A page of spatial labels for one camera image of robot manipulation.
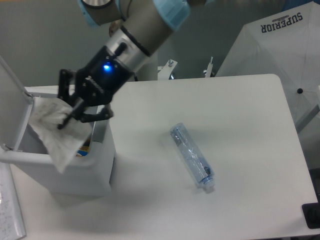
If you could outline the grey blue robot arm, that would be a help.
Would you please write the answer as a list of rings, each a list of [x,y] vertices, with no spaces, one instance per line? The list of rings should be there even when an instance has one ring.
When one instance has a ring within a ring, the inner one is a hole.
[[[110,119],[114,94],[181,27],[192,8],[207,4],[206,0],[80,0],[90,26],[117,20],[121,25],[83,68],[60,71],[57,97],[72,110],[58,129],[71,119],[82,123]]]

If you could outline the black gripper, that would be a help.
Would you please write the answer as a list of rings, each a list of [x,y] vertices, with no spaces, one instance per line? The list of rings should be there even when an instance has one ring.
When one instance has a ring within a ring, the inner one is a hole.
[[[119,57],[124,55],[128,46],[120,45],[115,53],[111,53],[107,46],[103,46],[88,64],[77,72],[69,69],[59,71],[57,98],[63,100],[72,108],[66,118],[57,125],[58,130],[65,128],[71,119],[81,123],[91,123],[109,120],[113,117],[113,111],[109,103],[113,95],[133,75]],[[76,96],[70,95],[70,84],[75,79]],[[105,105],[95,114],[86,113],[89,106]]]

